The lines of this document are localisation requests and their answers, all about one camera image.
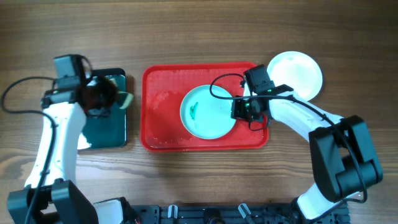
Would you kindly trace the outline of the white plate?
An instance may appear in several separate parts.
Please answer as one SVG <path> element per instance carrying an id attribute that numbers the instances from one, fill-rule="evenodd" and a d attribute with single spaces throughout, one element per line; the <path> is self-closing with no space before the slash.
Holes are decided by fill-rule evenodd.
<path id="1" fill-rule="evenodd" d="M 310 56 L 297 51 L 276 55 L 268 64 L 267 72 L 276 86 L 292 87 L 306 101 L 316 97 L 323 86 L 323 74 Z"/>

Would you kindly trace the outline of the light blue plate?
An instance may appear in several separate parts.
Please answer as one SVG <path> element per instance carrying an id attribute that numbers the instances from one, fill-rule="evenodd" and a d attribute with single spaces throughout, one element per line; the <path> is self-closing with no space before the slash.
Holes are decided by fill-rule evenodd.
<path id="1" fill-rule="evenodd" d="M 189 91 L 180 105 L 185 129 L 200 139 L 228 134 L 236 120 L 231 117 L 231 94 L 219 86 L 202 85 Z"/>

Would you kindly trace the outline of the green yellow sponge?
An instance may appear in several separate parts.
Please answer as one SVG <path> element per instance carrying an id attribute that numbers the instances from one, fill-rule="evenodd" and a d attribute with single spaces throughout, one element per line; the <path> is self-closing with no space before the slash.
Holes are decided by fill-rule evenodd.
<path id="1" fill-rule="evenodd" d="M 134 96 L 131 93 L 125 92 L 125 91 L 119 91 L 118 92 L 118 100 L 117 103 L 119 105 L 119 108 L 121 110 L 125 110 L 131 102 L 133 101 Z"/>

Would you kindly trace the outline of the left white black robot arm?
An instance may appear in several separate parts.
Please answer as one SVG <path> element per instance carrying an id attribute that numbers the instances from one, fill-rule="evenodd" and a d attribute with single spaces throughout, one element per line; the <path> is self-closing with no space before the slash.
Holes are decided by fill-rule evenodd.
<path id="1" fill-rule="evenodd" d="M 124 197 L 91 203 L 75 185 L 78 141 L 88 112 L 118 105 L 126 109 L 133 95 L 98 77 L 58 78 L 42 98 L 44 126 L 39 151 L 22 190 L 11 192 L 7 208 L 14 223 L 139 223 Z"/>

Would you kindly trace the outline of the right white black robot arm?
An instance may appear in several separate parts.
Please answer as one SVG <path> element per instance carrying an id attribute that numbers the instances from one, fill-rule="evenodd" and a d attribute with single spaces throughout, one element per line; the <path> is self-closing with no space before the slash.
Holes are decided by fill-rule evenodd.
<path id="1" fill-rule="evenodd" d="M 236 96 L 232 117 L 284 123 L 308 141 L 314 184 L 291 203 L 291 223 L 315 223 L 347 204 L 364 203 L 383 171 L 366 122 L 328 113 L 294 91 Z"/>

